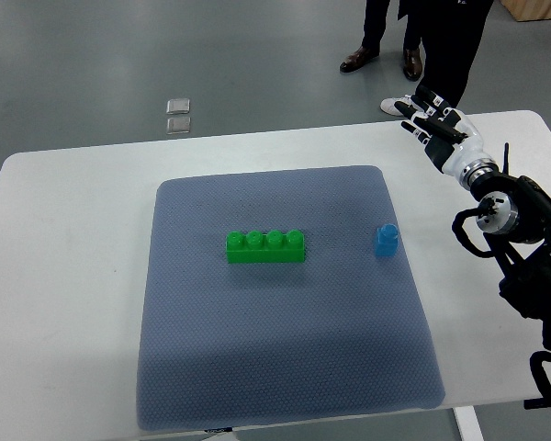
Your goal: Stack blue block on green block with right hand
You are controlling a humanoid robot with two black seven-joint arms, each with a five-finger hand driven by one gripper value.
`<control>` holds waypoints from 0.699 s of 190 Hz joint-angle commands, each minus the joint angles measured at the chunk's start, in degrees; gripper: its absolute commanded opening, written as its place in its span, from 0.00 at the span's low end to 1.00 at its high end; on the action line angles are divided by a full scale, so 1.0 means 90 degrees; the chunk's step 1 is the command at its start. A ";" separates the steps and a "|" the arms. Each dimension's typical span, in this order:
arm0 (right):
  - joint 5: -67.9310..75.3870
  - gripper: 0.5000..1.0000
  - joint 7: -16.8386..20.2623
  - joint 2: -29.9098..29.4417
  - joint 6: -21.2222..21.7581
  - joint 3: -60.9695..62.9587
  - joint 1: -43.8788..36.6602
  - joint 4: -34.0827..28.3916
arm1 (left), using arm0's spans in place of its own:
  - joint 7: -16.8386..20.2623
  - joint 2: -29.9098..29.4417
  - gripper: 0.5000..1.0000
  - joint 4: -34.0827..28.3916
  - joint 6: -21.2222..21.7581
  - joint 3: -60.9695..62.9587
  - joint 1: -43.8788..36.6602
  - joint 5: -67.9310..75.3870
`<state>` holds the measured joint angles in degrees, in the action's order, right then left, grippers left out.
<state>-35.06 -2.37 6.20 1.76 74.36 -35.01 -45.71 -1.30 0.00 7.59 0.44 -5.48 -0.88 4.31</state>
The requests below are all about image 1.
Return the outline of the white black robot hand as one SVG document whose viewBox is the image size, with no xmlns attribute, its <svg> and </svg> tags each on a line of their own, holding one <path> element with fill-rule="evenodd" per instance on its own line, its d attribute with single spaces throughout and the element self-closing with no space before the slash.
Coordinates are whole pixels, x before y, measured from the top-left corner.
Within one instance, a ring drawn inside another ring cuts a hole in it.
<svg viewBox="0 0 551 441">
<path fill-rule="evenodd" d="M 422 86 L 394 107 L 405 118 L 401 127 L 423 146 L 435 168 L 461 187 L 470 189 L 480 175 L 499 170 L 469 117 L 431 89 Z"/>
</svg>

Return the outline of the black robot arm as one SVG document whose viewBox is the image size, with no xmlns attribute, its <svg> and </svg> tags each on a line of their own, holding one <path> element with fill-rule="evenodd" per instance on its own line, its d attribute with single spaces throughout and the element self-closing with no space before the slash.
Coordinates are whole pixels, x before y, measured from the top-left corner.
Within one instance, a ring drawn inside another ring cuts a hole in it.
<svg viewBox="0 0 551 441">
<path fill-rule="evenodd" d="M 543 350 L 529 360 L 541 396 L 527 409 L 551 409 L 551 197 L 531 178 L 481 161 L 467 179 L 477 206 L 455 215 L 452 230 L 471 254 L 493 258 L 503 278 L 500 296 L 522 317 L 543 324 Z"/>
</svg>

